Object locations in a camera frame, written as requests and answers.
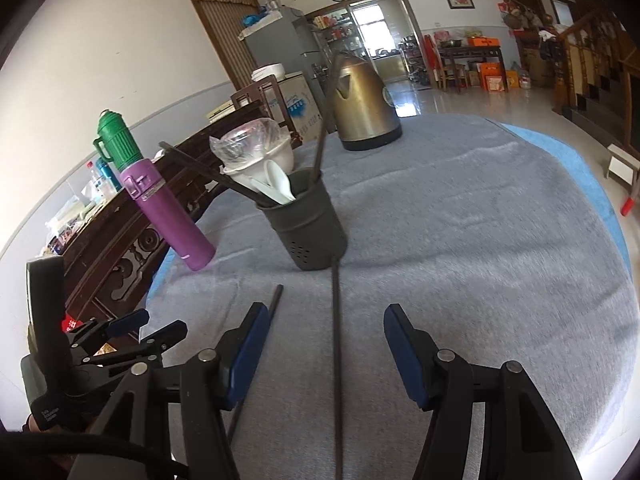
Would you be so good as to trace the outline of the dark chopstick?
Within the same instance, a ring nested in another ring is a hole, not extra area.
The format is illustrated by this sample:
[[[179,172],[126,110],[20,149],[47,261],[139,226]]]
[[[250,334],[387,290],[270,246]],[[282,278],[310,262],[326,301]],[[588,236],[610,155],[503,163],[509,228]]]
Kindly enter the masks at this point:
[[[326,145],[326,136],[329,133],[329,122],[333,117],[333,95],[337,88],[337,81],[340,79],[340,73],[344,62],[345,53],[338,51],[333,55],[331,67],[329,70],[328,81],[326,82],[326,98],[324,99],[324,105],[322,110],[322,126],[320,136],[318,136],[318,143],[316,148],[316,154],[314,154],[314,166],[312,166],[309,183],[315,184],[320,177],[322,157],[324,146]]]
[[[191,157],[185,152],[178,150],[178,148],[175,148],[171,144],[165,141],[160,141],[158,145],[164,151],[165,155],[174,162],[178,162],[178,164],[180,164],[181,166],[194,170],[198,174],[201,174],[204,177],[208,177],[210,180],[213,180],[216,183],[225,186],[226,188],[230,188],[230,190],[245,196],[249,200],[252,200],[258,206],[261,206],[262,208],[271,208],[277,206],[278,203],[272,198],[265,196],[262,193],[253,191],[250,188],[247,188],[245,185],[235,182],[235,180],[231,179],[230,177],[221,174],[219,171],[215,171],[212,168],[207,167],[202,162],[199,162],[197,159]]]
[[[340,262],[332,260],[332,344],[333,344],[333,401],[334,401],[334,455],[335,479],[343,479],[343,377],[342,377],[342,309]]]
[[[269,307],[254,302],[241,325],[231,331],[233,356],[228,365],[228,386],[224,390],[224,400],[233,410],[227,430],[229,442],[232,442],[238,426],[283,289],[282,284],[276,287]]]

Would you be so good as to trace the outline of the white ceramic spoon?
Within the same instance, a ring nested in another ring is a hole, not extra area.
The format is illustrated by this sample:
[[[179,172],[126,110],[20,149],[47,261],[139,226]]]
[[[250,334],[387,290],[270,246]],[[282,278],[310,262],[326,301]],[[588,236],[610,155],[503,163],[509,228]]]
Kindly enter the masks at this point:
[[[271,198],[279,205],[286,205],[294,202],[295,196],[292,192],[291,182],[284,170],[271,159],[267,159],[262,166],[265,182],[255,178],[250,178],[250,182],[259,192]]]

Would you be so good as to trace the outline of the dark wooden sideboard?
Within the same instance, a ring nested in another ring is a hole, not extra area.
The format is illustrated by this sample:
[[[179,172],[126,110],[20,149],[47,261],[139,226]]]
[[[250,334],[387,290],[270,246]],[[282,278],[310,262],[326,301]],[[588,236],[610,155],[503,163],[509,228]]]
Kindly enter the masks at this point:
[[[247,104],[213,122],[178,149],[210,168],[221,162],[209,149],[210,136],[222,136],[244,122],[266,116],[257,103]],[[205,178],[165,157],[154,162],[171,192],[193,220],[201,218],[224,191],[209,191]],[[128,314],[139,307],[169,246],[126,191],[110,200],[63,252],[65,318],[62,329]]]

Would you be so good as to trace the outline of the dark grey utensil holder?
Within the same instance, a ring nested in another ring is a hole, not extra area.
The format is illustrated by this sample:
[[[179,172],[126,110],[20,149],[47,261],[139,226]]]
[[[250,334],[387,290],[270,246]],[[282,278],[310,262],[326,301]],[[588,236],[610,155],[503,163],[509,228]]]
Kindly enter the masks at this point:
[[[310,182],[311,168],[290,174],[295,200],[258,207],[288,255],[302,271],[329,269],[347,249],[347,236],[321,178]]]

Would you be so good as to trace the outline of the purple thermos bottle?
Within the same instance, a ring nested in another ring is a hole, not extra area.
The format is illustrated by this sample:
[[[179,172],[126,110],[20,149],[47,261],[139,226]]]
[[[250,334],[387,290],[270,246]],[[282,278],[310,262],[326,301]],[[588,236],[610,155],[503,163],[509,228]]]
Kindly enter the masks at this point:
[[[186,266],[192,271],[204,269],[216,249],[186,213],[154,164],[142,158],[120,175],[130,197]]]

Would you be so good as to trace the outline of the grey table cloth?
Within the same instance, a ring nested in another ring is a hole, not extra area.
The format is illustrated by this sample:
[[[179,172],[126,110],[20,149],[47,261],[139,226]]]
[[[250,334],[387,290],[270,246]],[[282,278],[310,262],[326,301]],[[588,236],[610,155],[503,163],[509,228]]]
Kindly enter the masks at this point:
[[[181,363],[216,344],[256,301],[283,296],[232,450],[245,479],[334,475],[331,301],[342,297],[344,475],[408,479],[428,424],[383,333],[401,304],[466,360],[521,362],[587,479],[614,477],[639,437],[639,307],[618,223],[564,159],[485,118],[407,118],[392,144],[329,138],[323,180],[348,248],[337,274],[294,264],[264,215],[224,193],[198,224],[216,246],[191,272],[177,257],[146,305],[152,328],[189,333]]]

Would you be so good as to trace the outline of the white bowl with plastic wrap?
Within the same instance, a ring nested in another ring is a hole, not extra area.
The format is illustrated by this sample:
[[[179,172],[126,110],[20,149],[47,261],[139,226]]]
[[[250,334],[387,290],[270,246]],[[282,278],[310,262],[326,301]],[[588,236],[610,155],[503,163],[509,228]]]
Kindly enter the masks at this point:
[[[224,134],[211,136],[209,147],[221,161],[220,171],[256,190],[254,182],[272,186],[267,169],[274,162],[285,174],[294,169],[292,138],[271,118],[258,118]]]

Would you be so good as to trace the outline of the green thermos flask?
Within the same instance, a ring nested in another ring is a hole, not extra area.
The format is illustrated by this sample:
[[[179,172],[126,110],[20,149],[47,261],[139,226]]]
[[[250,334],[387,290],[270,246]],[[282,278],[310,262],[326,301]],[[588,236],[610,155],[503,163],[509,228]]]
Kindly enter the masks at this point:
[[[93,146],[106,162],[111,162],[118,171],[125,170],[138,160],[142,153],[122,115],[104,110],[98,121],[98,136]]]

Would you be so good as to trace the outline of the wooden chair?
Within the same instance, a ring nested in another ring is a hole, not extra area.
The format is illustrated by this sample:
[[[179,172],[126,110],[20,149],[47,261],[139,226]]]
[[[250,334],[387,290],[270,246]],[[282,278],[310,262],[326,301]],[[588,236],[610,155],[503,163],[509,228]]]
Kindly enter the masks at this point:
[[[235,91],[231,96],[231,103],[236,110],[257,102],[262,112],[275,120],[280,127],[285,127],[291,137],[292,148],[303,144],[303,138],[298,133],[292,116],[286,106],[279,81],[273,75],[255,81],[248,86]]]

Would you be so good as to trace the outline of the white chest freezer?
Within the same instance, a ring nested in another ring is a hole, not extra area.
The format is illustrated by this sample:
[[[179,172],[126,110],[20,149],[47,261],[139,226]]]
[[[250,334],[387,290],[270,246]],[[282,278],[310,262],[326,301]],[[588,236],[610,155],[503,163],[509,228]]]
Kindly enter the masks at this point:
[[[314,95],[302,72],[285,73],[282,64],[258,67],[252,73],[257,82],[267,76],[275,76],[295,131],[304,142],[316,140],[321,131],[322,117]]]

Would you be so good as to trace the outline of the white step stool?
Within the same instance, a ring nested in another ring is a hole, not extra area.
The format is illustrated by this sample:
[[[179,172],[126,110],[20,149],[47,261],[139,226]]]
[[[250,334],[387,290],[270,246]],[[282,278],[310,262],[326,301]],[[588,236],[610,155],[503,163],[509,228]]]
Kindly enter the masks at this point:
[[[615,144],[608,146],[608,154],[610,154],[610,161],[605,170],[605,177],[608,178],[611,174],[619,177],[630,185],[629,195],[636,197],[639,194],[640,162]]]

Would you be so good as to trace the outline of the gold electric kettle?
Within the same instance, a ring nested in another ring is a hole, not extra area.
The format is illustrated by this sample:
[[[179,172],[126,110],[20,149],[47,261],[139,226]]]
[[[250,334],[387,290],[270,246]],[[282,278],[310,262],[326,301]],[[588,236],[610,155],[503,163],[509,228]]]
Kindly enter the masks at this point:
[[[392,96],[363,58],[338,52],[328,92],[330,111],[345,150],[369,151],[402,136]]]

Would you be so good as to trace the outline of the grey refrigerator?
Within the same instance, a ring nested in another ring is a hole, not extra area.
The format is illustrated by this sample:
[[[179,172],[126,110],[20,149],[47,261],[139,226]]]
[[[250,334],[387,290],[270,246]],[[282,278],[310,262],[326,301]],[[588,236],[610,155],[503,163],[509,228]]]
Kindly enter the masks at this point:
[[[302,11],[281,6],[250,27],[239,40],[258,67],[281,64],[287,73],[302,72],[316,79],[326,70],[326,56]]]

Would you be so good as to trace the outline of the wooden staircase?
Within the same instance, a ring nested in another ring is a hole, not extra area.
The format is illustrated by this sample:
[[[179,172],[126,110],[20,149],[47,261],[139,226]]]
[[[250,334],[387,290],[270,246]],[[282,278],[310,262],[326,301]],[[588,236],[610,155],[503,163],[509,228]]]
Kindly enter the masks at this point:
[[[601,144],[639,156],[639,47],[613,12],[588,12],[555,39],[554,110]]]

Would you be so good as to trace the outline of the dark wooden side table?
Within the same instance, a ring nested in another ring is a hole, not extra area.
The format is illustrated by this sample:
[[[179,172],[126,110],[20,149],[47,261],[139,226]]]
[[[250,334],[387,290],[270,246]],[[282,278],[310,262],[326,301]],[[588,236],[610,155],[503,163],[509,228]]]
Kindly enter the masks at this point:
[[[509,91],[508,80],[506,79],[506,66],[500,46],[476,46],[476,47],[440,47],[437,49],[442,62],[448,61],[454,68],[454,88],[457,92],[461,91],[461,78],[456,69],[458,61],[473,61],[487,63],[488,61],[497,61],[499,64],[499,74],[502,78],[503,88],[505,92]]]

